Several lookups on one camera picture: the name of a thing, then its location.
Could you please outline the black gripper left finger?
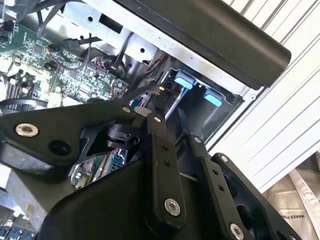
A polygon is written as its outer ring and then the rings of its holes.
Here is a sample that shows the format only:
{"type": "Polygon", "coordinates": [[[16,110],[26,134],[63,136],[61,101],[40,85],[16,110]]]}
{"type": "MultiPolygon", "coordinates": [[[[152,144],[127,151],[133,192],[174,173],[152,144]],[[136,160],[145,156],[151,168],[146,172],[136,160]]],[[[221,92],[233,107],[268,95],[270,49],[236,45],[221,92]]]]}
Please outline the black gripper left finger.
{"type": "Polygon", "coordinates": [[[115,149],[140,151],[147,164],[146,221],[154,230],[180,230],[187,216],[174,144],[164,114],[143,115],[130,97],[6,114],[0,118],[0,161],[45,182],[115,149]]]}

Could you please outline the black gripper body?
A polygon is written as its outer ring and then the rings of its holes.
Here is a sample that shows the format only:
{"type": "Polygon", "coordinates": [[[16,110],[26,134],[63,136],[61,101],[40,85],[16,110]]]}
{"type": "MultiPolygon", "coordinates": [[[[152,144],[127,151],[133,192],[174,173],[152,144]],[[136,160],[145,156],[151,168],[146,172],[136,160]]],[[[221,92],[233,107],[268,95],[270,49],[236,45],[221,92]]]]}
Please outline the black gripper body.
{"type": "Polygon", "coordinates": [[[186,224],[174,235],[147,226],[145,165],[134,162],[60,200],[47,214],[39,240],[222,240],[217,217],[205,208],[200,184],[181,175],[186,224]]]}

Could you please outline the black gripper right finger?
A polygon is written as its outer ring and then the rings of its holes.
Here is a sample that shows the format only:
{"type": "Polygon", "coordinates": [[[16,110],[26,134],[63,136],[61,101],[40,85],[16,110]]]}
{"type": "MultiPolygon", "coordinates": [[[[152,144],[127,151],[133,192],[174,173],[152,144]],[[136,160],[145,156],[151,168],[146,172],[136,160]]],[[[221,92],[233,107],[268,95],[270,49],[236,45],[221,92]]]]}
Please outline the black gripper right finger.
{"type": "Polygon", "coordinates": [[[177,110],[179,171],[197,179],[201,218],[217,240],[299,240],[298,233],[223,153],[209,156],[192,134],[186,114],[177,110]]]}

